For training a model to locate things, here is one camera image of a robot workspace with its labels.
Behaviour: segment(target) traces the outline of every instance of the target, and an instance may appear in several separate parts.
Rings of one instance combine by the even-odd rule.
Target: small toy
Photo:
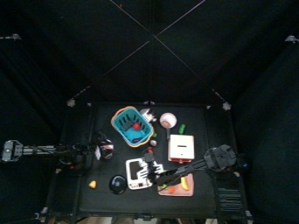
[[[182,124],[182,126],[181,126],[181,128],[179,128],[179,134],[181,134],[181,135],[183,135],[185,129],[186,129],[186,125]]]
[[[139,124],[139,122],[135,122],[134,129],[135,130],[141,130],[142,129],[142,125]]]
[[[90,182],[90,184],[89,184],[89,187],[93,188],[93,189],[95,189],[97,186],[98,186],[98,182],[97,182],[97,180],[93,180],[93,181]]]

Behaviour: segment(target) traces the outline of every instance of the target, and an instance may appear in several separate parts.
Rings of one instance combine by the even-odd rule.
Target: floor
[[[91,217],[83,220],[79,224],[110,224],[111,223],[111,217]],[[135,220],[135,224],[155,224],[157,219],[153,219],[151,221],[145,220]],[[218,220],[216,219],[208,219],[206,224],[218,224]]]

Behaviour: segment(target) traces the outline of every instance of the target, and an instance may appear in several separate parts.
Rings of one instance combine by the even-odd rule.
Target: black backdrop
[[[296,223],[299,43],[286,37],[299,33],[298,6],[270,0],[2,1],[0,37],[23,38],[0,39],[2,142],[58,142],[66,102],[86,88],[78,101],[229,102],[238,147],[253,164],[253,214],[265,223]],[[2,205],[18,199],[3,176]],[[18,181],[22,189],[26,180]]]

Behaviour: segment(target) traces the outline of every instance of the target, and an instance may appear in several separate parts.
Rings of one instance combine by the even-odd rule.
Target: blue basket
[[[139,123],[142,129],[135,130],[134,124]],[[154,134],[154,127],[141,115],[135,107],[122,108],[111,119],[111,124],[126,139],[131,147],[146,144]]]

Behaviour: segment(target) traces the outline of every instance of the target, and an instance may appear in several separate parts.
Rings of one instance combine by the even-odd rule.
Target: black wall
[[[2,142],[58,143],[67,100],[86,87],[78,101],[229,102],[252,163],[250,210],[262,223],[296,223],[299,43],[286,37],[299,38],[298,6],[270,0],[5,0],[0,37],[18,33],[23,40],[0,39]],[[18,201],[11,181],[21,191],[29,184],[3,174],[2,204]],[[46,192],[21,206],[37,212],[29,201],[42,207]],[[15,210],[2,208],[3,214]]]
[[[249,203],[262,223],[299,218],[299,45],[290,44],[236,103],[240,148],[252,168]]]

